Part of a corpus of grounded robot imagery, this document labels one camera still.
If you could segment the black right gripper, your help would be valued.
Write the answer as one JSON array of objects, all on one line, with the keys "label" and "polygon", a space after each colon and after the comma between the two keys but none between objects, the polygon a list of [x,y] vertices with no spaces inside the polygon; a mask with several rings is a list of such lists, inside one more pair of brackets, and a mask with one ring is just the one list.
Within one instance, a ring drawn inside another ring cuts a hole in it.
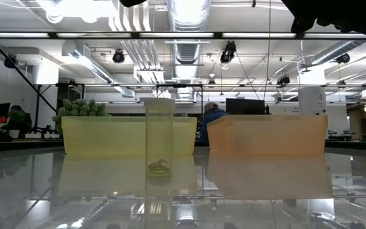
[{"label": "black right gripper", "polygon": [[317,0],[316,11],[309,7],[308,0],[281,0],[293,14],[292,32],[306,32],[316,21],[320,26],[333,25],[340,32],[351,32],[348,25],[349,0]]}]

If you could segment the yellow-green medicine bottle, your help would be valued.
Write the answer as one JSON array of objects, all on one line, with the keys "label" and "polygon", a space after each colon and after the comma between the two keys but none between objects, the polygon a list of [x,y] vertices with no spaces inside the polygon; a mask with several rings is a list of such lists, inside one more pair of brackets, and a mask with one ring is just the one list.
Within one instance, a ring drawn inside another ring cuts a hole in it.
[{"label": "yellow-green medicine bottle", "polygon": [[175,101],[150,98],[146,112],[146,175],[171,176],[173,162],[173,113]]}]

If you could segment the orange translucent plastic bin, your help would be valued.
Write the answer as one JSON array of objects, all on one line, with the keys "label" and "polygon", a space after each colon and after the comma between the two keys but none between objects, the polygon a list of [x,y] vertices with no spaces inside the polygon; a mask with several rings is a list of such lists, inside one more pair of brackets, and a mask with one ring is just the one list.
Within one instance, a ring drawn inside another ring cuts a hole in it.
[{"label": "orange translucent plastic bin", "polygon": [[236,156],[322,156],[325,115],[227,115],[208,124],[210,148]]}]

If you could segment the yellow translucent plastic bin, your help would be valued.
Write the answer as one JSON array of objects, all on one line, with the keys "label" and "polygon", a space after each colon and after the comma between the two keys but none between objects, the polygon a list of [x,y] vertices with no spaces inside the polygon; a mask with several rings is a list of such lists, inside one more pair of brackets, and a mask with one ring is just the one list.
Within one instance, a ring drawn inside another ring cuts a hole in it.
[{"label": "yellow translucent plastic bin", "polygon": [[[174,155],[194,151],[197,118],[173,119]],[[65,152],[72,156],[144,156],[143,116],[65,116],[61,121]]]}]

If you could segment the black office monitor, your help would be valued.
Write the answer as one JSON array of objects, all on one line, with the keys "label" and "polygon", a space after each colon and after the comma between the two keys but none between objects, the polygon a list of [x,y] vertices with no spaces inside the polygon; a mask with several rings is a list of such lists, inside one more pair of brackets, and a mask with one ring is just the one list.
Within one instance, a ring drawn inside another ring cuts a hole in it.
[{"label": "black office monitor", "polygon": [[226,99],[226,111],[231,115],[264,115],[265,102],[252,99]]}]

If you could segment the green artificial potted plant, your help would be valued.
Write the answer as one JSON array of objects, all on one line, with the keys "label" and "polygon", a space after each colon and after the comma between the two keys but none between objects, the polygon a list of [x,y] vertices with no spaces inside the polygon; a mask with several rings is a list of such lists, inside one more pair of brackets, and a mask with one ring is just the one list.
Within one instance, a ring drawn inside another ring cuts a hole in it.
[{"label": "green artificial potted plant", "polygon": [[57,114],[52,118],[55,122],[55,127],[60,128],[62,117],[65,116],[109,116],[105,110],[106,106],[103,103],[97,103],[94,99],[86,101],[77,99],[70,101],[64,99],[62,107],[58,109]]}]

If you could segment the thin black diagonal strut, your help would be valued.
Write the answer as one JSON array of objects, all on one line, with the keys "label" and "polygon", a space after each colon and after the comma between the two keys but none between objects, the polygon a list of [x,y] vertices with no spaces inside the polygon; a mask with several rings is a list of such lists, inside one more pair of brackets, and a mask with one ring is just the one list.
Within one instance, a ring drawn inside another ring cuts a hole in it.
[{"label": "thin black diagonal strut", "polygon": [[[4,50],[0,47],[0,54],[6,59],[8,57],[8,54],[4,52]],[[22,79],[35,91],[37,94],[38,99],[42,99],[45,104],[54,112],[57,112],[57,110],[48,102],[48,100],[41,94],[40,89],[37,89],[31,81],[22,73],[22,71],[16,66],[14,70],[22,77]]]}]

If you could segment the small potted desk plant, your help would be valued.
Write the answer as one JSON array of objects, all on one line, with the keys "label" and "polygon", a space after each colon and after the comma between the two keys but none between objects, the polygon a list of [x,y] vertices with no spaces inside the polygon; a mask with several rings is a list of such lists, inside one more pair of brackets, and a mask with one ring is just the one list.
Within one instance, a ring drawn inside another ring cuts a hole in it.
[{"label": "small potted desk plant", "polygon": [[11,111],[8,125],[8,130],[18,130],[18,137],[24,138],[29,129],[29,119],[27,113],[19,110]]}]

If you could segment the silver ventilation duct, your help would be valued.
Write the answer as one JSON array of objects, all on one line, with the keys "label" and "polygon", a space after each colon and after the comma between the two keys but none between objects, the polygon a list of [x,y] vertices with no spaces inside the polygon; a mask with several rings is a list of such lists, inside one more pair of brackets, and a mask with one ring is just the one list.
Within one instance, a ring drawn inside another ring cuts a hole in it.
[{"label": "silver ventilation duct", "polygon": [[[211,0],[167,0],[168,25],[173,32],[203,32],[207,28]],[[174,76],[181,84],[193,84],[203,48],[201,40],[174,40]]]}]

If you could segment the black aluminium rig frame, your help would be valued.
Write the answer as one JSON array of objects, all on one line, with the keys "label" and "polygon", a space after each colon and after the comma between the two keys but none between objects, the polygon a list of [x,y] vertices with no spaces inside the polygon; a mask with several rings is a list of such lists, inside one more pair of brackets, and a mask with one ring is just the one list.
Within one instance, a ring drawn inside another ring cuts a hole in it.
[{"label": "black aluminium rig frame", "polygon": [[313,32],[0,32],[0,39],[320,39],[366,40],[358,33]]}]

